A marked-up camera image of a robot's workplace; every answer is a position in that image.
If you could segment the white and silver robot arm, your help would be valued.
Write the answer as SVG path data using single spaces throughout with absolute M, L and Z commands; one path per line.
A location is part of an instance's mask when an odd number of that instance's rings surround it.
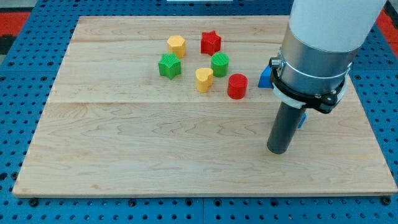
M 282 47 L 269 60 L 273 92 L 285 110 L 330 113 L 386 0 L 295 0 Z

